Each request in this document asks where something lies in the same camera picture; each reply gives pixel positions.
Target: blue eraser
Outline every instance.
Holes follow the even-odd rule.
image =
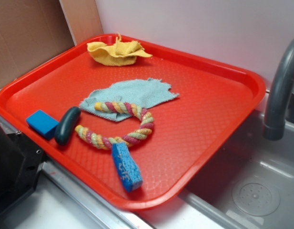
[[[124,142],[113,144],[112,156],[123,187],[131,192],[142,186],[141,172]]]
[[[38,110],[26,119],[28,125],[47,140],[55,136],[55,130],[59,122],[45,112]]]

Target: sink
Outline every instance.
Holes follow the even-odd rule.
[[[294,124],[262,137],[254,111],[186,186],[234,228],[294,228]]]

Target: multicolored rope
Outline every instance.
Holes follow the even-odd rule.
[[[141,140],[146,139],[147,136],[152,133],[152,129],[154,127],[153,117],[152,114],[145,108],[141,108],[136,104],[122,102],[97,102],[94,107],[95,110],[106,113],[126,113],[137,117],[141,121],[139,129],[123,137],[104,137],[94,133],[82,125],[76,126],[75,132],[79,135],[79,137],[83,141],[98,149],[108,150],[112,148],[113,144],[120,142],[124,142],[127,147],[131,147],[140,143]]]

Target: gray faucet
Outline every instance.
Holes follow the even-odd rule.
[[[287,47],[275,74],[263,120],[263,136],[279,140],[285,120],[294,123],[294,39]]]

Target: sink drain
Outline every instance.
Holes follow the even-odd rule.
[[[279,206],[277,189],[257,177],[239,181],[233,188],[233,201],[244,213],[252,216],[266,216]]]

